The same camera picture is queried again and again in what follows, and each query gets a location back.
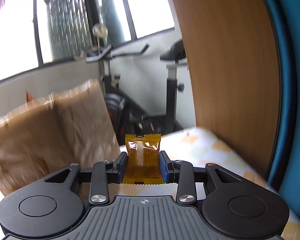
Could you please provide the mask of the orange snack packet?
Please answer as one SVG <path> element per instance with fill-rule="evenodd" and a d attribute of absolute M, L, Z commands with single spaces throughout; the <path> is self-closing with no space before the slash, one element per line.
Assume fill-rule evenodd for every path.
<path fill-rule="evenodd" d="M 128 153 L 124 184 L 163 184 L 159 165 L 161 135 L 127 134 L 125 144 Z"/>

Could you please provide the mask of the brown cardboard box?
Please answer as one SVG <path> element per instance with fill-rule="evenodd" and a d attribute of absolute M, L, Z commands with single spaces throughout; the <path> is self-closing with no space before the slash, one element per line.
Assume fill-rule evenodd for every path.
<path fill-rule="evenodd" d="M 0 117 L 0 191 L 8 195 L 70 163 L 120 153 L 97 80 L 27 102 Z"/>

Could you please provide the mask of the black exercise bike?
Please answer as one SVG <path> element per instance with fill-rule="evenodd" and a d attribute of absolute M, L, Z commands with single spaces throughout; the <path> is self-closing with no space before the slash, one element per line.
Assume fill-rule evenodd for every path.
<path fill-rule="evenodd" d="M 106 107 L 119 145 L 127 134 L 162 135 L 196 125 L 193 92 L 182 38 L 151 58 L 149 44 L 117 51 L 113 44 L 79 54 L 99 68 Z"/>

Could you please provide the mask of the wooden headboard panel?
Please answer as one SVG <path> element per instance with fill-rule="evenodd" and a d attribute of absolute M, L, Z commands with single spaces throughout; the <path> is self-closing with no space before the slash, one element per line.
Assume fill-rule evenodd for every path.
<path fill-rule="evenodd" d="M 279 62 L 264 0 L 172 0 L 196 124 L 267 177 L 280 109 Z"/>

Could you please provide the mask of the white cloth on pole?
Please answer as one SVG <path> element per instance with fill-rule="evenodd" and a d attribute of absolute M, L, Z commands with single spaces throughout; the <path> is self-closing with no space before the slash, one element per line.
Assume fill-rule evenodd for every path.
<path fill-rule="evenodd" d="M 96 23 L 93 26 L 93 35 L 99 38 L 106 38 L 108 37 L 108 28 L 103 23 Z"/>

